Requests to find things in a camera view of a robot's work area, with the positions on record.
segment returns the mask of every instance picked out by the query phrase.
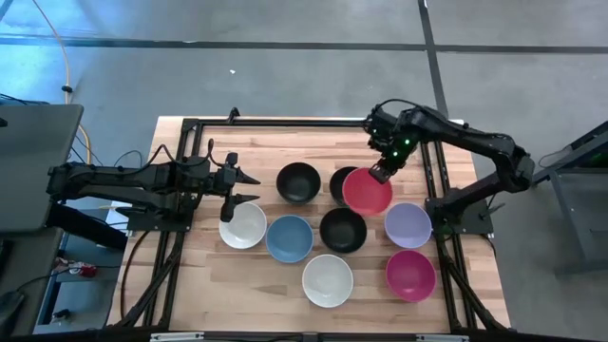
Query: blue bowl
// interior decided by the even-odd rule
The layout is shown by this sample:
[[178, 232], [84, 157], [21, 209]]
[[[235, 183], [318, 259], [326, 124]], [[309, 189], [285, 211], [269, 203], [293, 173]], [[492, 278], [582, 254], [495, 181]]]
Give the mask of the blue bowl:
[[286, 215], [268, 227], [266, 248], [273, 258], [294, 263], [302, 260], [313, 249], [313, 228], [304, 218]]

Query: pink bowl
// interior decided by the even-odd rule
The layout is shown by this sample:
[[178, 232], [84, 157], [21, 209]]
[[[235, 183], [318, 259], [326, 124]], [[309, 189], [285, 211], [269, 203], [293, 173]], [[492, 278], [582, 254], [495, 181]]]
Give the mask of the pink bowl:
[[389, 259], [387, 283], [394, 294], [415, 303], [430, 297], [437, 276], [426, 256], [416, 251], [400, 251]]
[[389, 207], [392, 200], [390, 180], [380, 184], [370, 175], [368, 167], [358, 168], [346, 177], [342, 184], [344, 202], [353, 212], [363, 215], [378, 215]]

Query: concrete floor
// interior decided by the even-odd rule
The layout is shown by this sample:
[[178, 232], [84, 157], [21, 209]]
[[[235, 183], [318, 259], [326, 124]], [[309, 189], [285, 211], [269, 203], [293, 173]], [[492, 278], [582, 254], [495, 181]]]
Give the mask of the concrete floor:
[[[245, 42], [424, 43], [415, 0], [40, 1], [62, 35]], [[606, 46], [608, 2], [427, 0], [438, 44]], [[15, 0], [0, 36], [48, 35]], [[60, 103], [57, 47], [0, 46], [0, 92]], [[70, 47], [74, 102], [95, 153], [149, 151], [160, 115], [365, 116], [391, 97], [435, 105], [427, 54], [415, 51]], [[606, 55], [440, 53], [451, 118], [512, 135], [537, 161], [608, 118]], [[492, 171], [475, 159], [478, 176]], [[514, 328], [605, 339], [608, 275], [557, 279], [577, 247], [545, 185], [500, 195], [498, 264]]]

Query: wooden tabletop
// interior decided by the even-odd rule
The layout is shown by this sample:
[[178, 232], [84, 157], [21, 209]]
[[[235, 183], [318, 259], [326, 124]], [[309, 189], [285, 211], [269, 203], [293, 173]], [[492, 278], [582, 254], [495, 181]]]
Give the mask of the wooden tabletop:
[[[160, 117], [152, 151], [164, 143], [176, 151], [182, 117]], [[229, 151], [238, 152], [238, 165], [261, 185], [236, 186], [241, 194], [259, 195], [255, 203], [269, 224], [285, 214], [307, 220], [314, 230], [314, 247], [296, 264], [280, 263], [268, 254], [262, 240], [249, 250], [228, 247], [219, 237], [219, 208], [222, 199], [206, 197], [195, 214], [193, 229], [186, 235], [181, 256], [171, 330], [334, 332], [334, 333], [440, 333], [448, 332], [446, 304], [439, 273], [437, 250], [429, 241], [418, 251], [437, 270], [437, 287], [420, 303], [406, 303], [387, 288], [385, 267], [400, 250], [384, 232], [384, 215], [365, 218], [368, 237], [361, 249], [342, 255], [352, 269], [354, 289], [343, 305], [333, 309], [315, 306], [304, 295], [301, 277], [306, 263], [321, 254], [334, 254], [322, 242], [318, 226], [325, 213], [336, 207], [330, 195], [332, 173], [343, 166], [371, 166], [379, 154], [367, 147], [368, 135], [357, 128], [302, 127], [205, 127], [201, 155], [207, 140], [215, 140], [214, 157], [223, 160]], [[186, 151], [190, 151], [192, 139]], [[470, 153], [445, 144], [447, 169], [452, 186], [464, 187], [476, 180]], [[431, 152], [436, 168], [435, 156]], [[156, 162], [166, 162], [160, 154]], [[275, 188], [276, 174], [290, 162], [307, 162], [321, 175], [322, 187], [314, 200], [302, 206], [286, 203]], [[422, 205], [428, 196], [423, 163], [417, 150], [408, 165], [391, 178], [393, 203]], [[441, 194], [441, 185], [436, 188]], [[123, 265], [139, 234], [132, 237]], [[128, 310], [150, 281], [158, 233], [150, 233], [137, 251], [125, 284]], [[486, 307], [508, 325], [503, 290], [492, 250], [481, 237], [462, 236], [469, 282]], [[120, 286], [117, 284], [108, 324], [119, 320]], [[465, 315], [460, 291], [454, 287], [461, 322]], [[155, 321], [160, 317], [164, 288], [157, 301]]]

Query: white bowl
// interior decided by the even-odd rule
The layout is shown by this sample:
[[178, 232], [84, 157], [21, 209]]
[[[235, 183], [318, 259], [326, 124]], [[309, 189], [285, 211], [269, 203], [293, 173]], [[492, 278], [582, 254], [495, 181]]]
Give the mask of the white bowl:
[[351, 268], [337, 256], [313, 258], [302, 274], [304, 293], [321, 308], [335, 308], [344, 303], [351, 295], [352, 284]]
[[251, 202], [237, 205], [230, 222], [219, 222], [219, 236], [228, 246], [236, 249], [254, 247], [265, 233], [266, 215]]

